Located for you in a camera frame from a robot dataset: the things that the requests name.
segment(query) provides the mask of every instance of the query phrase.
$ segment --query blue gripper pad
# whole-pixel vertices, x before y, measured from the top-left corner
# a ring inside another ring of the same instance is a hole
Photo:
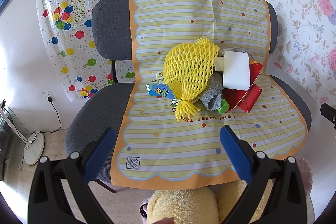
[[[83,180],[86,184],[97,178],[101,168],[116,144],[116,132],[110,129],[84,164]]]
[[[221,128],[219,134],[220,141],[239,178],[245,180],[247,184],[250,184],[253,179],[252,164],[239,146],[237,138],[231,135],[229,128],[230,127],[226,126]]]

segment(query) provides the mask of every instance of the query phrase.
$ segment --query gray chair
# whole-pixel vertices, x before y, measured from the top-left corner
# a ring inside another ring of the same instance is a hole
[[[271,53],[277,43],[278,21],[273,7],[270,4],[268,7],[271,18]],[[101,0],[97,3],[92,13],[92,31],[96,48],[104,58],[112,61],[132,59],[131,32],[128,26],[129,0]],[[113,80],[117,83],[114,62],[111,64]],[[311,114],[307,105],[285,82],[274,76],[272,78],[292,99],[310,129]],[[65,139],[67,155],[74,151],[81,152],[89,142],[97,140],[107,127],[115,129],[118,134],[133,87],[134,83],[109,85],[86,102],[68,129]],[[114,148],[98,175],[99,180],[108,183],[111,183],[113,151]]]

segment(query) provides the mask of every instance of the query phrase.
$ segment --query white round base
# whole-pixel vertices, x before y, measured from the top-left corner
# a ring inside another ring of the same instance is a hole
[[[31,142],[34,140],[34,138],[35,138],[35,133],[32,133],[29,136],[28,141]],[[24,159],[28,165],[33,165],[39,160],[39,158],[42,155],[42,151],[44,147],[43,133],[38,134],[36,136],[36,140],[33,143],[26,144],[26,146],[28,145],[29,147],[25,147],[25,150],[24,150]]]

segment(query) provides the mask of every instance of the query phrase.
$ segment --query wall socket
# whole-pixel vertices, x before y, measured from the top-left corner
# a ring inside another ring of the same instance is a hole
[[[53,100],[53,101],[55,101],[55,98],[53,97],[53,95],[51,94],[51,92],[50,91],[44,91],[44,92],[42,92],[42,94],[43,94],[43,96],[44,96],[44,98],[48,101],[48,97],[51,97],[51,99]]]

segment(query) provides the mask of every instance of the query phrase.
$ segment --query floral wallpaper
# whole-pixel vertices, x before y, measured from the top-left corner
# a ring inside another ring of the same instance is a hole
[[[269,56],[318,104],[336,108],[336,0],[266,0],[278,17],[278,42]]]

